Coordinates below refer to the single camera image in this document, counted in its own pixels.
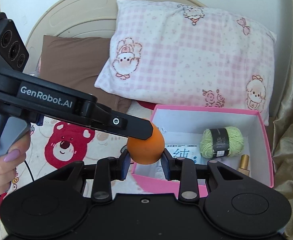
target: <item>beige headboard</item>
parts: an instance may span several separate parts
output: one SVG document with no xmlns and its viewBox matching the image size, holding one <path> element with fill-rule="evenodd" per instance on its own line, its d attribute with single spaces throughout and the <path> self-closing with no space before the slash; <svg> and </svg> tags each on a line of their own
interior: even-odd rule
<svg viewBox="0 0 293 240">
<path fill-rule="evenodd" d="M 204 7 L 197 0 L 149 0 L 173 1 Z M 42 51 L 43 35 L 60 37 L 110 38 L 115 31 L 116 0 L 60 0 L 48 9 L 33 27 L 26 48 L 30 58 L 24 73 L 34 73 Z"/>
</svg>

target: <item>bear nose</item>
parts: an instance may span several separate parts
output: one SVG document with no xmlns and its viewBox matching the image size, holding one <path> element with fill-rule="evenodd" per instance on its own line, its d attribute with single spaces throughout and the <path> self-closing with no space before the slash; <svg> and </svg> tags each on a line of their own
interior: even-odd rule
<svg viewBox="0 0 293 240">
<path fill-rule="evenodd" d="M 62 149 L 64 149 L 64 150 L 66 150 L 67 148 L 69 148 L 69 146 L 70 146 L 70 143 L 69 143 L 68 141 L 62 141 L 62 142 L 60 143 L 60 147 L 61 147 Z"/>
</svg>

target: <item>orange sphere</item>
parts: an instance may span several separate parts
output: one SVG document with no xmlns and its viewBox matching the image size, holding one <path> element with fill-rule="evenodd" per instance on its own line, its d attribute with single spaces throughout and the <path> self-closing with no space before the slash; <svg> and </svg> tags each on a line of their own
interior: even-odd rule
<svg viewBox="0 0 293 240">
<path fill-rule="evenodd" d="M 139 164 L 156 163 L 164 151 L 164 138 L 160 130 L 153 124 L 153 133 L 147 140 L 128 138 L 128 152 L 133 161 Z"/>
</svg>

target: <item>green yarn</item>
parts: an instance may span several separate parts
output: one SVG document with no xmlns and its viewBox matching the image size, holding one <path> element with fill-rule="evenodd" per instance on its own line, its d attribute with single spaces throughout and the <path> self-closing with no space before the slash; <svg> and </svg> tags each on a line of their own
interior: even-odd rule
<svg viewBox="0 0 293 240">
<path fill-rule="evenodd" d="M 239 155 L 244 148 L 244 140 L 241 131 L 234 126 L 226 127 L 226 131 L 229 136 L 230 146 L 228 157 Z M 206 129 L 203 133 L 203 137 L 200 142 L 200 151 L 204 158 L 212 159 L 214 152 L 210 129 Z"/>
</svg>

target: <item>white pillow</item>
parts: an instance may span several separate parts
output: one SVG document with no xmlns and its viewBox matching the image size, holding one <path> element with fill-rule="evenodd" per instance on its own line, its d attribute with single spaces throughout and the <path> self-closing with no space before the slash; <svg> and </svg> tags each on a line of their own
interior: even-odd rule
<svg viewBox="0 0 293 240">
<path fill-rule="evenodd" d="M 268 125 L 276 35 L 220 9 L 117 0 L 95 87 L 158 104 L 258 110 Z"/>
</svg>

